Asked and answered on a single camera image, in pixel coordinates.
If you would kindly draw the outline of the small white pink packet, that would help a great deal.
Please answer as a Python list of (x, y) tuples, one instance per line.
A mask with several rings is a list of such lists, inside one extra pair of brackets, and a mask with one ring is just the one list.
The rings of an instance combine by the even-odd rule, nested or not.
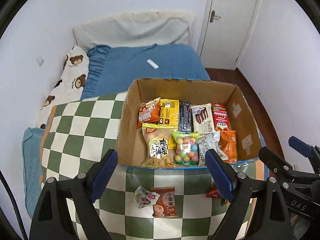
[(159, 197), (160, 194), (148, 191), (144, 189), (144, 187), (139, 185), (139, 187), (137, 187), (137, 189), (135, 190), (133, 204), (138, 208), (142, 209), (147, 206), (155, 205)]

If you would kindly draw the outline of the bear print pillow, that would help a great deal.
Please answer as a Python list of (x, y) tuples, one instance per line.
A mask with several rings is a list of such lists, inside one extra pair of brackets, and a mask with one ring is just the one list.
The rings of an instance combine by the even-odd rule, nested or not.
[(74, 46), (66, 55), (60, 79), (43, 103), (35, 121), (36, 127), (46, 126), (53, 106), (80, 100), (88, 77), (88, 67), (86, 52), (79, 46)]

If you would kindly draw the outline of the beige Franzzi wafer pack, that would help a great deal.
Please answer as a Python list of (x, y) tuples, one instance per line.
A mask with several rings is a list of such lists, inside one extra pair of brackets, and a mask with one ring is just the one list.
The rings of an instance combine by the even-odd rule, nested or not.
[(195, 133), (207, 134), (215, 131), (210, 103), (191, 106), (193, 117), (193, 131)]

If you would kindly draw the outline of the orange red snack bag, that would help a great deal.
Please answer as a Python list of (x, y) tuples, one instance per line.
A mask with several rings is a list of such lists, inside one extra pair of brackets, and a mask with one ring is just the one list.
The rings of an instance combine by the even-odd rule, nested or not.
[(159, 121), (160, 99), (153, 99), (143, 104), (138, 111), (137, 128), (141, 128), (144, 123), (154, 123)]

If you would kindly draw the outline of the white grey snack pack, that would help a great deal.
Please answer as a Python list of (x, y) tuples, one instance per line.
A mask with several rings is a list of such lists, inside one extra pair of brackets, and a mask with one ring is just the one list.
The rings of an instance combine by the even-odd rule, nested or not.
[(206, 165), (205, 155), (210, 149), (214, 149), (218, 156), (223, 160), (228, 160), (227, 155), (221, 150), (219, 145), (220, 142), (220, 131), (202, 135), (198, 140), (198, 153), (199, 153), (199, 164), (198, 167), (204, 167)]

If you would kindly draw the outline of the black cookie snack pack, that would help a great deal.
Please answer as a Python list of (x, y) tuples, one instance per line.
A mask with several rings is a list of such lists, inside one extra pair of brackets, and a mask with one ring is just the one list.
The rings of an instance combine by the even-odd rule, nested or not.
[(186, 132), (186, 133), (193, 131), (193, 120), (192, 120), (190, 102), (187, 102), (187, 101), (179, 102), (178, 131)]

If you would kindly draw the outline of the colourful candy balls bag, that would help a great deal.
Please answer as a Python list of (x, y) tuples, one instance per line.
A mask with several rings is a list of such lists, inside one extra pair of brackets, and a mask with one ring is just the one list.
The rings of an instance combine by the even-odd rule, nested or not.
[(199, 164), (199, 133), (174, 132), (176, 142), (175, 163), (180, 166), (197, 166)]

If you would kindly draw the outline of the red snack box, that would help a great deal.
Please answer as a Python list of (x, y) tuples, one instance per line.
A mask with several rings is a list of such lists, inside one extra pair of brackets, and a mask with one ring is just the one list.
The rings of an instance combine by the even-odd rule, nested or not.
[(230, 131), (231, 125), (225, 105), (212, 104), (212, 115), (216, 131)]

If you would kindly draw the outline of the yellow chicken snack bag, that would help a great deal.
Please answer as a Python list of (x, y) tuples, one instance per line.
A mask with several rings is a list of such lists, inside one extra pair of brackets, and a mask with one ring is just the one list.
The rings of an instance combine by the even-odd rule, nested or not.
[(148, 150), (148, 156), (142, 167), (175, 167), (176, 143), (172, 137), (174, 131), (174, 126), (142, 124), (142, 134)]

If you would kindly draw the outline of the blue bed sheet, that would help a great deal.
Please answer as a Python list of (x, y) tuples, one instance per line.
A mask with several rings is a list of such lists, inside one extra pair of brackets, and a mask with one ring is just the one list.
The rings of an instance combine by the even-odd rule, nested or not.
[[(87, 51), (89, 72), (81, 99), (125, 92), (141, 78), (209, 80), (195, 50), (186, 44), (143, 47), (97, 45)], [(151, 59), (159, 68), (153, 69)]]

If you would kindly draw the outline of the white door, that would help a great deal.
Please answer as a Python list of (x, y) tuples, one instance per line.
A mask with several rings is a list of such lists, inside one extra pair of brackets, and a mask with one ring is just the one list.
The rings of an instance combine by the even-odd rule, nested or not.
[[(234, 69), (248, 36), (257, 0), (207, 0), (197, 53), (207, 68)], [(214, 10), (220, 20), (209, 22)]]

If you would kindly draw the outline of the red small snack packet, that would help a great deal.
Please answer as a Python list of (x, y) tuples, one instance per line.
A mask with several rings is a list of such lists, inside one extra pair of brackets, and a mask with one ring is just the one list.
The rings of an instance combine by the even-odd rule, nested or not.
[(221, 199), (220, 192), (216, 185), (213, 185), (210, 191), (206, 194), (207, 198), (213, 198), (213, 199)]

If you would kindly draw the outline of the yellow panda snack bag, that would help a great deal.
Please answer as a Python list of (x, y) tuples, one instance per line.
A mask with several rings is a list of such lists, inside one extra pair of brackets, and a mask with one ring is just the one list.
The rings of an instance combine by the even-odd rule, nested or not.
[(221, 199), (221, 206), (228, 206), (230, 202), (226, 199)]

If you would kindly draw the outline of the light blue pillow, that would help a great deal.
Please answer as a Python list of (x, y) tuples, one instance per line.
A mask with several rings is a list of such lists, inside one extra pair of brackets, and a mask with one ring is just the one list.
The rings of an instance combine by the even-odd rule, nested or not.
[(40, 161), (40, 144), (44, 129), (28, 127), (22, 140), (24, 202), (27, 213), (32, 219), (41, 194), (42, 167)]

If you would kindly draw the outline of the yellow chocolate snack bag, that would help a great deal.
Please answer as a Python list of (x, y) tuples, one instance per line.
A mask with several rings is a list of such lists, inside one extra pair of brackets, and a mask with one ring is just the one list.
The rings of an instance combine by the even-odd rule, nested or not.
[(160, 99), (159, 124), (178, 128), (180, 102), (172, 99)]

